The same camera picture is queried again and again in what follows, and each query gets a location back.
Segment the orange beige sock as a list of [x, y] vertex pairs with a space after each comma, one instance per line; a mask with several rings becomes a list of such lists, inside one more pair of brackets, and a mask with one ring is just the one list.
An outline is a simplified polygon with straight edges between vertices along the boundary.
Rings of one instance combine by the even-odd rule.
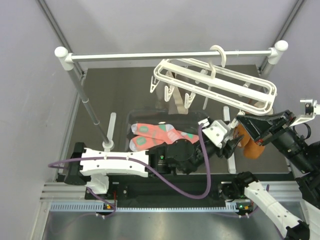
[[243, 155], [248, 158], [255, 160], [257, 159], [265, 150], [265, 146], [256, 144], [252, 139], [243, 148]]

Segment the white plastic clip hanger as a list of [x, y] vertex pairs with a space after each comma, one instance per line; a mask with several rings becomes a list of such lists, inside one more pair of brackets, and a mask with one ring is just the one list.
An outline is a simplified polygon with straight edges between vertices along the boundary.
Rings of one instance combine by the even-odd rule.
[[[266, 79], [226, 68], [227, 58], [234, 55], [260, 55], [259, 51], [225, 51], [213, 45], [209, 55], [192, 53], [168, 53], [153, 70], [150, 92], [156, 93], [160, 102], [169, 102], [175, 87], [185, 89], [184, 107], [189, 109], [196, 96], [204, 101], [213, 100], [225, 106], [257, 116], [272, 111], [276, 85]], [[173, 72], [187, 77], [184, 82], [166, 75]]]

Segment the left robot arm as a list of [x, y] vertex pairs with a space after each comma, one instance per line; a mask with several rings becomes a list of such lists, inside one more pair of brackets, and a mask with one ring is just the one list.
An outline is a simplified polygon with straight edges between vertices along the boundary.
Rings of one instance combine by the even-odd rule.
[[[155, 175], [181, 195], [195, 200], [203, 199], [211, 190], [209, 158], [218, 155], [228, 159], [242, 139], [242, 135], [229, 139], [222, 148], [218, 148], [204, 136], [194, 143], [181, 138], [171, 144], [163, 143], [136, 152], [102, 152], [86, 148], [80, 142], [78, 149], [73, 152], [73, 158], [66, 160], [66, 176], [63, 181], [68, 185], [87, 186], [106, 199], [114, 191], [113, 185], [107, 182], [109, 174], [143, 178]], [[164, 177], [176, 170], [188, 175], [201, 165], [206, 168], [206, 187], [202, 194], [187, 193]]]

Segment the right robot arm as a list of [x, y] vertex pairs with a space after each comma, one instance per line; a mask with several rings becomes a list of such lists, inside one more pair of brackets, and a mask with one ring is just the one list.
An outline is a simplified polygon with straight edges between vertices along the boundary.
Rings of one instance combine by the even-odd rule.
[[308, 209], [305, 222], [291, 214], [251, 172], [238, 173], [232, 181], [220, 184], [219, 194], [225, 200], [249, 199], [273, 222], [285, 240], [318, 240], [320, 238], [320, 143], [308, 145], [295, 131], [302, 124], [289, 111], [256, 116], [238, 115], [236, 120], [259, 146], [272, 144], [303, 176], [295, 178], [302, 200]]

